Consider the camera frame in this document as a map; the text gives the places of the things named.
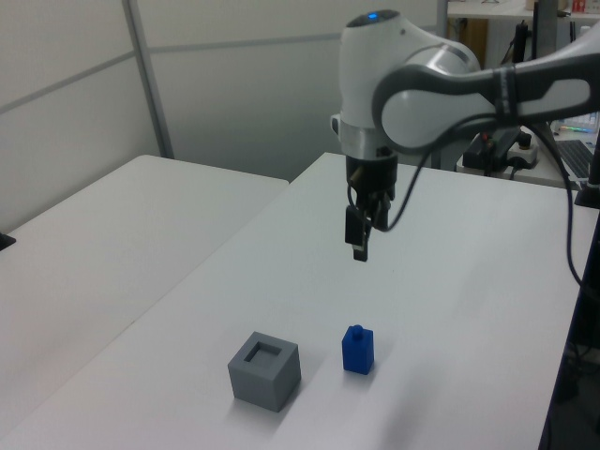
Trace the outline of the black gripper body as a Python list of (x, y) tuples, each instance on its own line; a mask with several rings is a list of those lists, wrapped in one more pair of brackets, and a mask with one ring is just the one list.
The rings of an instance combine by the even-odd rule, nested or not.
[(365, 203), (370, 196), (379, 194), (386, 194), (393, 201), (396, 197), (398, 158), (363, 160), (346, 157), (346, 179), (356, 193), (358, 203)]

